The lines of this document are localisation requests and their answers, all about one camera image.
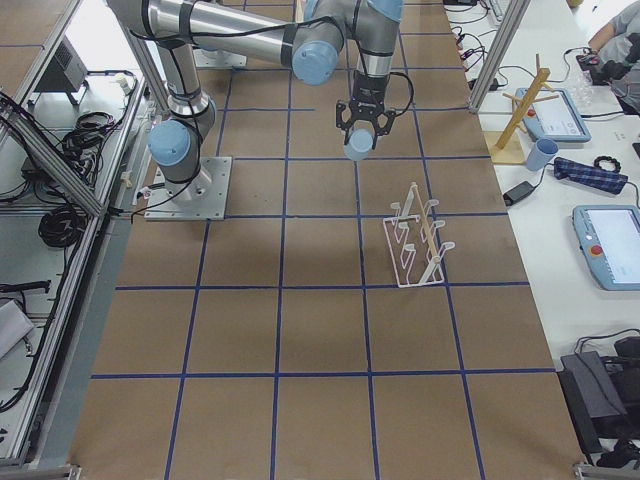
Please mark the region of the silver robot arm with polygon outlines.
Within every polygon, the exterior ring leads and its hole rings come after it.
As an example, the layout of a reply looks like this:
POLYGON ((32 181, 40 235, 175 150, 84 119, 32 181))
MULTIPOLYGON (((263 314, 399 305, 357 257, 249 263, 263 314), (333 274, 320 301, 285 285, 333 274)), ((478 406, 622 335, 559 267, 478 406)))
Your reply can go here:
POLYGON ((170 117, 149 137, 152 158, 171 198, 200 198, 212 180, 201 146, 216 110, 203 90, 193 51, 220 50, 289 68, 311 86, 327 82, 347 41, 360 56, 347 101, 336 104, 336 126, 353 160, 390 133, 398 111, 385 105, 399 35, 400 1, 309 1, 300 22, 252 14, 215 1, 111 1, 117 20, 133 36, 154 43, 168 91, 170 117))

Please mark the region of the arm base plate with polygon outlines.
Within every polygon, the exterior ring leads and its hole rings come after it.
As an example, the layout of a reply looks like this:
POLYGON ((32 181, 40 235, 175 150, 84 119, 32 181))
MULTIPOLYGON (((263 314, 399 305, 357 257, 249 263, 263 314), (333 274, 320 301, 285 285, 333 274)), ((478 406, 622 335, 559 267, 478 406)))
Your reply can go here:
POLYGON ((247 57, 224 50, 205 50, 193 47, 195 64, 198 69, 230 70, 244 69, 247 57))
POLYGON ((149 221, 223 220, 228 196, 232 158, 202 157, 199 175, 182 191, 182 186, 166 183, 160 168, 156 182, 164 186, 154 189, 151 207, 143 212, 149 221))

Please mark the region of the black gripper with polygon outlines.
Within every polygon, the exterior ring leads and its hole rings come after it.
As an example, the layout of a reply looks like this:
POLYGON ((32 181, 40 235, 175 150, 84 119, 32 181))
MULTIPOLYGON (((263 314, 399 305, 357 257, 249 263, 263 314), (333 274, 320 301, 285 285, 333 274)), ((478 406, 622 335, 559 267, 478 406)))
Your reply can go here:
POLYGON ((385 76, 366 75, 356 70, 353 88, 348 102, 337 102, 335 106, 336 127, 343 134, 343 144, 347 145, 353 125, 357 121, 369 122, 374 130, 373 148, 381 137, 389 135, 398 116, 395 108, 385 107, 385 96, 390 74, 385 76))

